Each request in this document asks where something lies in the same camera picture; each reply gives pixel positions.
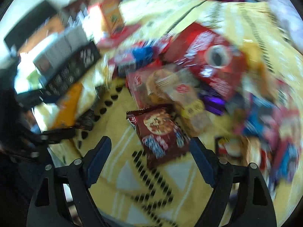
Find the brown chocolate cookie packet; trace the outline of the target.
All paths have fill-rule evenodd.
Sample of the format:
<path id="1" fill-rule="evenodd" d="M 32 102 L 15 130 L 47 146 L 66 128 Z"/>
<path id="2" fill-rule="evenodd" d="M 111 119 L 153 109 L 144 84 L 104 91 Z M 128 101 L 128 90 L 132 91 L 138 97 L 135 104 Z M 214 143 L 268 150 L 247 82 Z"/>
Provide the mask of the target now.
<path id="1" fill-rule="evenodd" d="M 175 123 L 174 112 L 173 105 L 160 104 L 126 113 L 146 153 L 149 169 L 189 151 L 190 138 Z"/>

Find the black printed box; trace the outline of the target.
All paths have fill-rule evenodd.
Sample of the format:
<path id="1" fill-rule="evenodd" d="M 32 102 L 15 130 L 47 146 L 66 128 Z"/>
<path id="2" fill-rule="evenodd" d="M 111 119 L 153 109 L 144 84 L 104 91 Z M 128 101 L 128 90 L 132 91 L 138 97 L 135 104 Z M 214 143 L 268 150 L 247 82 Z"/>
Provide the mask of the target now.
<path id="1" fill-rule="evenodd" d="M 70 58 L 48 77 L 41 77 L 40 83 L 51 95 L 62 96 L 101 59 L 101 54 L 93 41 L 80 47 Z"/>

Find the white grey carton box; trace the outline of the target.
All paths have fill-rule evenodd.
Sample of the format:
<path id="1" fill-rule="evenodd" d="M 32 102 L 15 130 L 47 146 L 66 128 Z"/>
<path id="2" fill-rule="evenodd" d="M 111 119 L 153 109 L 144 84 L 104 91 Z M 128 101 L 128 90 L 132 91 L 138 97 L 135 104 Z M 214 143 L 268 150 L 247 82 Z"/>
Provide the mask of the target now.
<path id="1" fill-rule="evenodd" d="M 64 60 L 87 43 L 88 39 L 81 24 L 69 27 L 61 33 L 53 33 L 30 51 L 33 64 L 40 75 L 49 77 Z"/>

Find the yellow patterned bed sheet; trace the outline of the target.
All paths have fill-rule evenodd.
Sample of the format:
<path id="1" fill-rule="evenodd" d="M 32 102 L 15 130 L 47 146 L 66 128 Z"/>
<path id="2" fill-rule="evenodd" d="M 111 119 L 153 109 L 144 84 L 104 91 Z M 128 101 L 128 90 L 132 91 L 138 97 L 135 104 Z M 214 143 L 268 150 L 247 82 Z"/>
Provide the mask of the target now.
<path id="1" fill-rule="evenodd" d="M 81 80 L 72 113 L 92 128 L 53 145 L 62 162 L 102 136 L 111 153 L 90 193 L 134 226 L 193 226 L 237 166 L 261 172 L 282 225 L 302 199 L 302 54 L 267 2 L 128 0 L 142 27 Z"/>

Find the flat red box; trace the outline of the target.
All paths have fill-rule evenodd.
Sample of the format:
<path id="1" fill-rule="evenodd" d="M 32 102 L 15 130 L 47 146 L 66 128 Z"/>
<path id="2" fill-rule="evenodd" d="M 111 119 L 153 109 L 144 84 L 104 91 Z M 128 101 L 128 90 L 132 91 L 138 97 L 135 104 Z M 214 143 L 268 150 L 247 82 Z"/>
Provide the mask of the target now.
<path id="1" fill-rule="evenodd" d="M 101 38 L 96 46 L 99 49 L 116 48 L 141 27 L 140 23 L 125 25 L 124 28 L 110 37 Z"/>

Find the red Nescafe coffee bag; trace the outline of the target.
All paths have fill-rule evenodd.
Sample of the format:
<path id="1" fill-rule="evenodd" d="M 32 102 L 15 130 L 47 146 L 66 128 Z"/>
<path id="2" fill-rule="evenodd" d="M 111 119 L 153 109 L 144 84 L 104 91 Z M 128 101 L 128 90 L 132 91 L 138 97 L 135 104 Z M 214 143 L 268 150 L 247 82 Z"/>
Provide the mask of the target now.
<path id="1" fill-rule="evenodd" d="M 163 59 L 187 67 L 226 101 L 234 96 L 247 69 L 245 55 L 235 45 L 199 23 L 179 33 Z"/>

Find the orange cracker box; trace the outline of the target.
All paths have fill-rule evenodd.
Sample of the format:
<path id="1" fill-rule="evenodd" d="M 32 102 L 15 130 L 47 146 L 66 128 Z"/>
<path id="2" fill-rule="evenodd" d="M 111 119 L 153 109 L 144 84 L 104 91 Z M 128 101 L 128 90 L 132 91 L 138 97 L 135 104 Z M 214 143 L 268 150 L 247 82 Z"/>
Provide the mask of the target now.
<path id="1" fill-rule="evenodd" d="M 94 25 L 109 36 L 113 36 L 124 28 L 119 4 L 120 0 L 95 0 L 88 7 L 89 17 Z"/>

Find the light purple rolled quilt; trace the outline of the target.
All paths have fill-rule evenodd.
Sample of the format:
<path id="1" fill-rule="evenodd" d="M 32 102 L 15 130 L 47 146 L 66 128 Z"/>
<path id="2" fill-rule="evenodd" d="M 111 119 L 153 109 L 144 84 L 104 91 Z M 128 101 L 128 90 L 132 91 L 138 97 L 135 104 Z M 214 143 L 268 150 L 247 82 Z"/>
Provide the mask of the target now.
<path id="1" fill-rule="evenodd" d="M 291 1 L 268 0 L 268 5 L 279 26 L 286 31 L 294 48 L 302 53 L 302 18 Z"/>

